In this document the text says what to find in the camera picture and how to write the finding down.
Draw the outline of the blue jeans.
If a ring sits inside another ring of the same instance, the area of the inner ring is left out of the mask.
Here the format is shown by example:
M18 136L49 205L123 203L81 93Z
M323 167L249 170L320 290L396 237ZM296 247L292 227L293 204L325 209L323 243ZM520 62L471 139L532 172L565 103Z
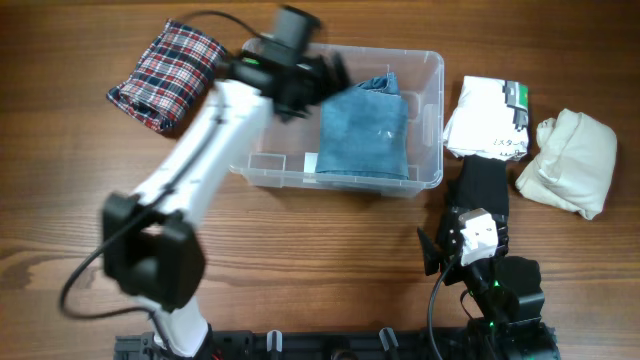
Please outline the blue jeans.
M316 172L407 180L408 102L395 73L324 101Z

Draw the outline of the plaid shirt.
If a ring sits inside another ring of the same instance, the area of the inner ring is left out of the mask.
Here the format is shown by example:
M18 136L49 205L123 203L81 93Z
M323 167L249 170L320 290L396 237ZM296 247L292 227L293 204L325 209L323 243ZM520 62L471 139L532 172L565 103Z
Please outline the plaid shirt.
M134 70L106 98L156 133L176 128L214 79L226 49L213 37L170 19Z

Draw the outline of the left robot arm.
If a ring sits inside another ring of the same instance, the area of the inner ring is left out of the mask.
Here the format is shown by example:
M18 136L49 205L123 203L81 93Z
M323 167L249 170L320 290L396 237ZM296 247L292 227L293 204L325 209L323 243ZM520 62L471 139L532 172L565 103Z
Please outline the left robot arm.
M339 54L280 63L243 51L223 68L171 154L133 194L113 193L103 207L104 271L149 314L152 349L167 359L212 353L195 298L205 270L197 228L231 163L275 116L305 117L351 84Z

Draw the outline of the white printed t-shirt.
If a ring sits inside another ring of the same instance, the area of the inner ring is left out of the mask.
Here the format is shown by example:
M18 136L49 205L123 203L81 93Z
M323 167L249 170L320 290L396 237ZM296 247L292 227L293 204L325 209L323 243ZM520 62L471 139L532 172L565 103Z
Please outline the white printed t-shirt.
M456 157L518 161L528 153L529 89L517 81L466 76L443 131Z

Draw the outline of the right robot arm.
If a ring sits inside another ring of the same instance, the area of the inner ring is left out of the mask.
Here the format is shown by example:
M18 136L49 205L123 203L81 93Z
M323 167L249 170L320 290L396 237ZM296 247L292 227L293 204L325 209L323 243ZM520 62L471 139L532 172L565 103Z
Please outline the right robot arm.
M427 306L426 341L433 359L559 360L554 330L542 321L545 296L539 264L508 254L508 217L453 206L438 235L417 229L425 274L436 274ZM481 315L464 328L434 327L440 288L462 282Z

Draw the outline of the cream garment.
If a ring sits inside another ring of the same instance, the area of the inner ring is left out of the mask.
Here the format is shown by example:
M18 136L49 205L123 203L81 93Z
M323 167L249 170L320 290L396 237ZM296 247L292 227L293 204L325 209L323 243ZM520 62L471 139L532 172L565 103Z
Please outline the cream garment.
M539 153L517 178L521 195L592 220L604 208L616 157L617 137L591 116L562 110L536 130Z

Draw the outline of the black garment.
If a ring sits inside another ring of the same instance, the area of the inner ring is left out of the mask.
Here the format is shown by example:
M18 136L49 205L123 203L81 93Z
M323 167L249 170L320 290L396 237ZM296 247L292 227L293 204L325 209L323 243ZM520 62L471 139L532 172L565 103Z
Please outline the black garment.
M449 207L483 208L494 215L509 216L506 162L477 155L466 156L459 176L448 182Z

